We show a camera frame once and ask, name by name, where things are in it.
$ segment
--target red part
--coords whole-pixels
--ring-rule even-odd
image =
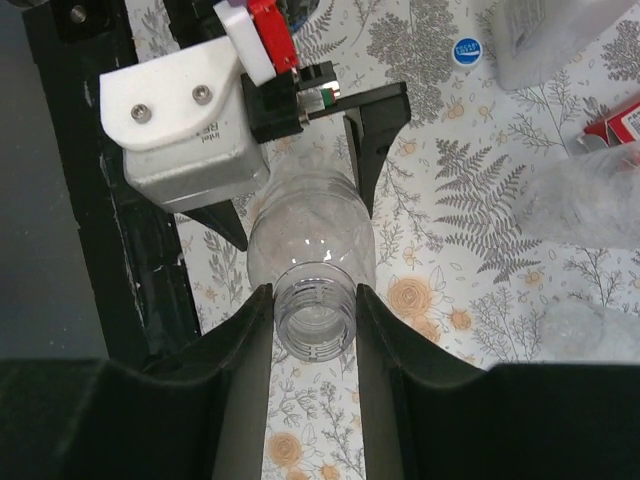
[[[276,0],[249,0],[247,8],[276,72],[286,73],[294,68],[298,64],[296,47]]]
[[[607,145],[609,144],[609,135],[607,132],[606,120],[601,120],[598,123],[592,123],[591,125],[588,125],[584,129],[584,133],[587,135],[597,135],[598,137],[602,138],[605,142],[607,142]]]
[[[620,143],[631,143],[636,141],[636,138],[623,123],[622,119],[634,110],[638,110],[639,106],[640,105],[636,103],[632,107],[627,108],[622,113],[609,120],[609,128],[611,128],[611,130],[613,130],[613,132],[616,134],[616,137],[618,137]]]

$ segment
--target black frame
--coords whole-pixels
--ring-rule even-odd
[[[70,22],[78,4],[100,21]],[[100,123],[100,74],[137,63],[124,1],[52,0],[23,19],[109,356],[140,369],[201,332],[173,216],[129,187],[122,150]]]

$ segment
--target black plastic part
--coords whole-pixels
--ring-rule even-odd
[[[376,185],[389,149],[400,130],[411,120],[411,106],[404,82],[339,98],[335,105],[309,115],[317,119],[345,112],[349,153],[362,201],[373,215]]]
[[[333,63],[323,62],[298,71],[298,90],[304,91],[337,80]]]
[[[111,361],[0,363],[0,478],[259,479],[272,292],[144,374]]]
[[[110,0],[49,0],[58,35],[65,43],[87,40],[114,27]]]
[[[217,232],[238,250],[246,252],[249,248],[247,234],[231,200],[189,210],[183,215]]]
[[[640,478],[640,368],[478,370],[358,288],[368,480]]]
[[[180,48],[224,37],[227,33],[213,9],[221,0],[164,0],[169,30]]]
[[[109,356],[141,368],[195,341],[200,327],[173,217],[129,187],[122,149],[100,124],[100,74],[136,63],[124,4],[110,9],[111,30],[71,45],[50,4],[23,18]]]
[[[241,77],[251,133],[267,143],[302,132],[297,86],[291,72],[256,87],[247,74]]]

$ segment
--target gray surface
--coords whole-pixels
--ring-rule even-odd
[[[0,358],[106,357],[20,10],[0,0]]]

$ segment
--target red box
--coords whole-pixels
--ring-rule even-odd
[[[276,72],[286,73],[294,68],[298,64],[296,47],[276,0],[249,0],[247,8]]]
[[[606,120],[589,125],[584,133],[602,138],[610,147],[640,140],[640,101]]]

